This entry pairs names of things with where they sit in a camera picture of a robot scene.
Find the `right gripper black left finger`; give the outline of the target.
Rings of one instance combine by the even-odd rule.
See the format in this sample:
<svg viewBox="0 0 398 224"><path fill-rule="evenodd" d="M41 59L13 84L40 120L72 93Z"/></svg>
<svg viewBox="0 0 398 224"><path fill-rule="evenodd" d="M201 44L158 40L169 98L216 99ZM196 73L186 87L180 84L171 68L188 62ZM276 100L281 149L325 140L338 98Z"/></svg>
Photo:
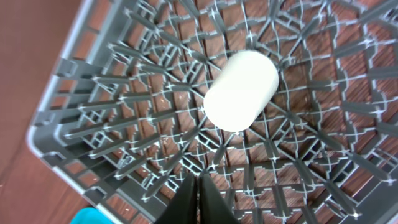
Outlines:
<svg viewBox="0 0 398 224"><path fill-rule="evenodd" d="M195 224L197 222L197 179L188 174L155 224Z"/></svg>

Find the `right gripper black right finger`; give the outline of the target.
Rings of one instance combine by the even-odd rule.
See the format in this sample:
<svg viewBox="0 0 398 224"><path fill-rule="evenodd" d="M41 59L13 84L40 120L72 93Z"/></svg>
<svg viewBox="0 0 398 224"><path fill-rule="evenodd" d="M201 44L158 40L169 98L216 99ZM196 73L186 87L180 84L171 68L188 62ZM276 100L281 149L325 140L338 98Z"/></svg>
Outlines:
<svg viewBox="0 0 398 224"><path fill-rule="evenodd" d="M201 223L239 224L209 174L199 177L198 191Z"/></svg>

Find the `white paper cup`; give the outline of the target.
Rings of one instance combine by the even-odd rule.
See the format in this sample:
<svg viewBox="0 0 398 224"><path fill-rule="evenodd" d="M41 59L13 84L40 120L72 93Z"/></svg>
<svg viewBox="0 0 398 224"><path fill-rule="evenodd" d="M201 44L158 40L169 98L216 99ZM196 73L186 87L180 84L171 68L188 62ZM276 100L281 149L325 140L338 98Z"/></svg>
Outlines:
<svg viewBox="0 0 398 224"><path fill-rule="evenodd" d="M264 54L244 50L229 58L203 100L207 118L218 128L244 131L256 120L279 86L279 74Z"/></svg>

